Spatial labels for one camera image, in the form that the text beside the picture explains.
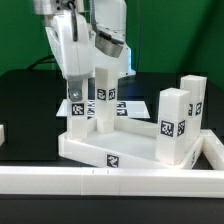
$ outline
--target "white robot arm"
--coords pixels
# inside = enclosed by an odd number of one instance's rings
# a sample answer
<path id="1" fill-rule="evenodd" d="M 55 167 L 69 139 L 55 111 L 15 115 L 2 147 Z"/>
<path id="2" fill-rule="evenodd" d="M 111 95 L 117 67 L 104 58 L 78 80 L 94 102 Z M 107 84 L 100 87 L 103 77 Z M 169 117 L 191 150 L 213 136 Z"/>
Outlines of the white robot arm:
<path id="1" fill-rule="evenodd" d="M 34 0 L 36 14 L 45 15 L 52 52 L 67 80 L 67 136 L 76 140 L 87 135 L 88 78 L 95 67 L 117 67 L 125 75 L 129 70 L 124 0 L 89 0 L 90 24 L 81 15 L 85 3 Z"/>
<path id="2" fill-rule="evenodd" d="M 87 63 L 88 65 L 92 64 L 93 76 L 94 67 L 111 64 L 119 68 L 119 77 L 135 74 L 131 70 L 131 50 L 125 43 L 127 7 L 124 0 L 33 0 L 33 2 L 35 13 L 44 15 L 46 18 L 48 39 L 65 78 L 64 71 L 67 66 L 70 68 L 73 66 L 76 72 L 78 68 L 82 68 L 83 61 L 85 69 L 87 69 Z M 71 32 L 71 29 L 74 28 L 71 25 L 71 19 L 68 18 L 68 14 L 71 13 L 71 3 L 76 8 L 77 29 L 79 29 L 77 46 L 80 50 L 76 51 L 78 53 L 76 60 L 72 59 L 71 50 L 69 53 L 71 42 L 60 39 L 62 34 L 67 35 L 68 29 Z M 90 24 L 84 21 L 85 18 L 81 14 L 88 14 Z M 91 52 L 83 60 L 82 56 L 87 51 Z"/>

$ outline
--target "green wall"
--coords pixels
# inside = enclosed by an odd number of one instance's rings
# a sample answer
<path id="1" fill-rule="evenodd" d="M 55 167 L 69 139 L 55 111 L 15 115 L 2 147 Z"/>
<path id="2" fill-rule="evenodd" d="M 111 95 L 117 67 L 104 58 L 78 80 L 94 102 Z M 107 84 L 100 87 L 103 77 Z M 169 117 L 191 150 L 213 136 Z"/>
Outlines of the green wall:
<path id="1" fill-rule="evenodd" d="M 127 42 L 139 52 L 138 1 L 128 5 Z M 42 19 L 32 14 L 30 0 L 1 4 L 0 74 L 25 68 L 50 54 Z M 224 1 L 140 0 L 141 72 L 208 72 L 224 89 Z"/>
<path id="2" fill-rule="evenodd" d="M 1 2 L 0 74 L 26 68 L 48 55 L 49 47 L 40 17 L 32 14 L 29 0 Z"/>

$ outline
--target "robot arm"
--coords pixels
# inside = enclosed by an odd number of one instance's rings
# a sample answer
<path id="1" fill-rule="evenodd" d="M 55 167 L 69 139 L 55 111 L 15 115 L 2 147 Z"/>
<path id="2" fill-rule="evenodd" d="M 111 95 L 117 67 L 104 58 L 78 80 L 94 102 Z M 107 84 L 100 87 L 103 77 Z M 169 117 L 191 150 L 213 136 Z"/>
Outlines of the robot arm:
<path id="1" fill-rule="evenodd" d="M 51 49 L 67 80 L 90 77 L 95 66 L 111 63 L 120 67 L 120 76 L 130 72 L 124 0 L 33 1 L 35 13 L 46 18 Z M 81 15 L 86 2 L 91 24 Z"/>

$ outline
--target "black tabletop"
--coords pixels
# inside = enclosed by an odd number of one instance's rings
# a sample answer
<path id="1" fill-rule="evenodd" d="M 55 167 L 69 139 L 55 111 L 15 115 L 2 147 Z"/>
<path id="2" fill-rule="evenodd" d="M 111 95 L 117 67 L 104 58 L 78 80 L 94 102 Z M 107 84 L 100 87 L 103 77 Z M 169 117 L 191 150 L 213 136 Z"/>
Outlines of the black tabletop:
<path id="1" fill-rule="evenodd" d="M 119 100 L 144 100 L 157 122 L 159 92 L 179 88 L 180 74 L 139 73 L 119 80 Z M 0 77 L 0 124 L 6 141 L 0 165 L 88 166 L 58 156 L 57 136 L 66 119 L 56 112 L 66 96 L 59 71 L 13 70 Z M 224 140 L 224 93 L 207 83 L 203 129 Z M 94 98 L 94 80 L 89 80 Z M 195 168 L 211 169 L 202 156 Z M 0 195 L 1 223 L 214 223 L 224 218 L 224 199 Z"/>

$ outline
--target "plastic block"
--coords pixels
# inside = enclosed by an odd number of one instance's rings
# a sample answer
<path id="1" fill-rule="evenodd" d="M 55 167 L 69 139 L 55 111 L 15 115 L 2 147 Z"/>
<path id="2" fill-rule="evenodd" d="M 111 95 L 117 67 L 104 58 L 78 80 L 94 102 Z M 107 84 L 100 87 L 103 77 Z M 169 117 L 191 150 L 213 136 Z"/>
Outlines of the plastic block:
<path id="1" fill-rule="evenodd" d="M 117 115 L 117 85 L 117 68 L 96 67 L 95 117 L 100 120 L 97 130 L 101 133 L 113 131 L 114 125 L 111 123 Z"/>
<path id="2" fill-rule="evenodd" d="M 180 164 L 184 158 L 189 91 L 170 88 L 160 93 L 156 158 Z"/>
<path id="3" fill-rule="evenodd" d="M 223 171 L 120 170 L 120 195 L 224 197 Z"/>
<path id="4" fill-rule="evenodd" d="M 191 148 L 200 134 L 206 80 L 206 77 L 194 75 L 181 78 L 180 88 L 190 91 L 188 126 L 186 127 L 186 152 Z"/>
<path id="5" fill-rule="evenodd" d="M 4 135 L 4 127 L 3 125 L 0 125 L 0 146 L 5 141 L 5 135 Z"/>
<path id="6" fill-rule="evenodd" d="M 82 101 L 72 102 L 67 96 L 67 137 L 85 141 L 87 138 L 88 80 L 82 84 Z"/>
<path id="7" fill-rule="evenodd" d="M 119 195 L 119 170 L 83 168 L 82 195 Z"/>
<path id="8" fill-rule="evenodd" d="M 211 131 L 202 131 L 204 135 L 203 152 L 215 170 L 224 170 L 224 145 Z"/>
<path id="9" fill-rule="evenodd" d="M 0 167 L 0 194 L 80 195 L 81 168 Z"/>

